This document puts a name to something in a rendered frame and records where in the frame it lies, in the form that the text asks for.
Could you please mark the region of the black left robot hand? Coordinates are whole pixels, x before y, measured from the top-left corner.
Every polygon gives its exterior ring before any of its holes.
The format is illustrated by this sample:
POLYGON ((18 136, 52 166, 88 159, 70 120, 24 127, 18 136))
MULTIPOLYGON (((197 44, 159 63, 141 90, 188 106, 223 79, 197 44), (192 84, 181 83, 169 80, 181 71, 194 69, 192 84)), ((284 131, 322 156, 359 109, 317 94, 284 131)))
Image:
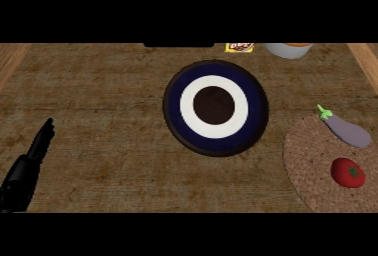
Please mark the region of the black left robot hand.
POLYGON ((0 185, 0 213, 27 211, 54 136, 54 119, 49 118, 39 130, 29 152, 18 157, 0 185))

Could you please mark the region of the blue and white ringed plate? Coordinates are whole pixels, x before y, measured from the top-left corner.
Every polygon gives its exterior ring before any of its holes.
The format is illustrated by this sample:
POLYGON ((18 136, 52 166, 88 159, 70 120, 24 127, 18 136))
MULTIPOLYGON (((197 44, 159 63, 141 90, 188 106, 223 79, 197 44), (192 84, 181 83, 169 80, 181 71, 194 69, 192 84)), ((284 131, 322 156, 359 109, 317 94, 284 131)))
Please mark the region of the blue and white ringed plate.
POLYGON ((256 77, 222 60, 198 61, 179 71, 166 89, 163 110, 176 139, 212 157, 249 150, 269 121, 268 96, 256 77))

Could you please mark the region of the round brown woven placemat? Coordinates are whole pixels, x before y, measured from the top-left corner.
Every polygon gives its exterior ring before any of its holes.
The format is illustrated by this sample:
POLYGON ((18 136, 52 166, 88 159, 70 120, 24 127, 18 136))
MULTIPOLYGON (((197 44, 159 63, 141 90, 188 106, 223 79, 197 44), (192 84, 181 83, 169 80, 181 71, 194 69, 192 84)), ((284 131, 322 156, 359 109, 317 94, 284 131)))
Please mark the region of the round brown woven placemat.
POLYGON ((315 212, 378 213, 378 143, 365 148, 348 145, 318 115, 311 115, 288 129, 284 165, 299 196, 315 212), (334 181, 337 158, 350 159, 362 168, 367 181, 361 188, 346 188, 334 181))

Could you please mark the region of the red tomato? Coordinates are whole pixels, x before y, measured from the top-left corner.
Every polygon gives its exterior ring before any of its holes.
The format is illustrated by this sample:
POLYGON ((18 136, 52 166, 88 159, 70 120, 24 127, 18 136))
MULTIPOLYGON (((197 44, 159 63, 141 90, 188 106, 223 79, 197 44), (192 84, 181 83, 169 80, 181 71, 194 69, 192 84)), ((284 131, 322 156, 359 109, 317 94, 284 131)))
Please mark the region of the red tomato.
POLYGON ((367 174, 353 160, 337 158, 331 164, 331 177, 346 188, 361 188, 365 185, 367 174))

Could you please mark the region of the yellow printed box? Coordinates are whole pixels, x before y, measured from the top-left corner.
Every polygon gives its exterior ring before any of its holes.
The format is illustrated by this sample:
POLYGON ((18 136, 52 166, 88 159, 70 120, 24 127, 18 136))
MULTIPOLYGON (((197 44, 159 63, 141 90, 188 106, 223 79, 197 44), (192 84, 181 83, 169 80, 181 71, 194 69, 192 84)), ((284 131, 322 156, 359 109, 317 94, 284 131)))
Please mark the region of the yellow printed box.
POLYGON ((253 43, 228 43, 225 46, 226 53, 252 53, 254 51, 253 43))

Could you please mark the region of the grey cup with orange content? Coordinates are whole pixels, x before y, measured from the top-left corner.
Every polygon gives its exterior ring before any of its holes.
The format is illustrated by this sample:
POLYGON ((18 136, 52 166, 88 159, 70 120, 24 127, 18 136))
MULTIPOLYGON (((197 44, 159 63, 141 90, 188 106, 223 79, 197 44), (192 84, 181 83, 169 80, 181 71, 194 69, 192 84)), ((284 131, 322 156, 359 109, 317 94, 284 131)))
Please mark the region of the grey cup with orange content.
POLYGON ((287 44, 287 43, 266 43, 265 47, 269 52, 285 59, 302 58, 309 52, 314 44, 287 44))

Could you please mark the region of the purple eggplant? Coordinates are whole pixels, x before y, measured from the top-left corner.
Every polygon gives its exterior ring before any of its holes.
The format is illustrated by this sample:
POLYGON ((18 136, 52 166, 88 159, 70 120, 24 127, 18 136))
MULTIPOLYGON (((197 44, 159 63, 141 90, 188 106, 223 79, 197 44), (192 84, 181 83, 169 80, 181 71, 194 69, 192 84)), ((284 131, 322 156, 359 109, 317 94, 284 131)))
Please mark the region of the purple eggplant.
POLYGON ((318 105, 319 119, 328 126, 337 138, 350 146, 365 148, 371 143, 370 132, 346 121, 330 109, 318 105))

